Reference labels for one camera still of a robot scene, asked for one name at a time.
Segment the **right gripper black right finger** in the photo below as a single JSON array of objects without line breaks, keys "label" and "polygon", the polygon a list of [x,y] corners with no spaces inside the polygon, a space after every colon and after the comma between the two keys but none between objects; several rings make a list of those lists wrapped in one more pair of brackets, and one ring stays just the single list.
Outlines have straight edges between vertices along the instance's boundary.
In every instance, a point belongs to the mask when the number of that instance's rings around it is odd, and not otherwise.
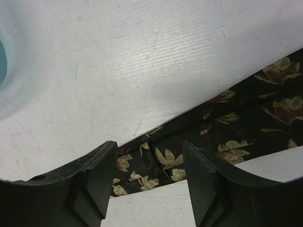
[{"label": "right gripper black right finger", "polygon": [[197,227],[301,227],[302,178],[281,183],[253,175],[183,143]]}]

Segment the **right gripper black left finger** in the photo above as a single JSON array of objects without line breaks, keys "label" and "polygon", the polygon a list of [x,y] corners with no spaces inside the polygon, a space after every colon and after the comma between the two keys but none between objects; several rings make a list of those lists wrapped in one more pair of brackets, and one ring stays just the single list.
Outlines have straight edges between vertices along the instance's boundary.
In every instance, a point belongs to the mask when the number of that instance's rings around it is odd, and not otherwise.
[{"label": "right gripper black left finger", "polygon": [[117,143],[28,181],[0,182],[2,227],[99,227],[105,219]]}]

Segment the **black gold patterned tie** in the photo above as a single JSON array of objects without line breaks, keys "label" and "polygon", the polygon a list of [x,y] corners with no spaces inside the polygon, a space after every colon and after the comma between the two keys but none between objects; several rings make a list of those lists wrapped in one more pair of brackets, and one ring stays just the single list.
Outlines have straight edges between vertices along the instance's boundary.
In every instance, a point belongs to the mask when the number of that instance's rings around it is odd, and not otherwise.
[{"label": "black gold patterned tie", "polygon": [[231,165],[301,146],[302,50],[120,146],[110,196],[185,180],[184,141]]}]

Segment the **teal plastic tub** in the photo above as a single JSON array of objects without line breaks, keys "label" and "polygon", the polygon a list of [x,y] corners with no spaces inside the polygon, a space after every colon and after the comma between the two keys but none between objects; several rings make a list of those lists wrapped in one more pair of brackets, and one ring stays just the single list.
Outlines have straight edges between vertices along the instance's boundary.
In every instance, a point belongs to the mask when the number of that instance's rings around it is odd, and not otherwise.
[{"label": "teal plastic tub", "polygon": [[0,85],[7,74],[7,55],[2,41],[0,41]]}]

